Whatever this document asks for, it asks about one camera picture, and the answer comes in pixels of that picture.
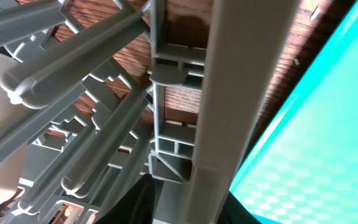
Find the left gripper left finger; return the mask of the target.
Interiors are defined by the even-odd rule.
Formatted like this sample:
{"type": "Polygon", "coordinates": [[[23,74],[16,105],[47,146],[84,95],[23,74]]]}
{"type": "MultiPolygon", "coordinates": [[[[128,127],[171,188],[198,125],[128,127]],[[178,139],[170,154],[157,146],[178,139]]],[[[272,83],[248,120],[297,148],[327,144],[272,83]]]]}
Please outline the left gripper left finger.
{"type": "Polygon", "coordinates": [[[155,181],[152,175],[144,174],[95,224],[152,224],[154,202],[155,181]]]}

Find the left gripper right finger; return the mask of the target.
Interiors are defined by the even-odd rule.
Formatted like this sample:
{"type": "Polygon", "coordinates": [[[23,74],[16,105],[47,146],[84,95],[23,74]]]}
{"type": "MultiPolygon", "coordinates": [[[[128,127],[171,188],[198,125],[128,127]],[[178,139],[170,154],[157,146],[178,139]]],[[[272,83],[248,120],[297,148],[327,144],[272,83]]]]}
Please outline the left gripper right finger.
{"type": "Polygon", "coordinates": [[[219,214],[218,224],[260,224],[260,222],[229,192],[219,214]]]}

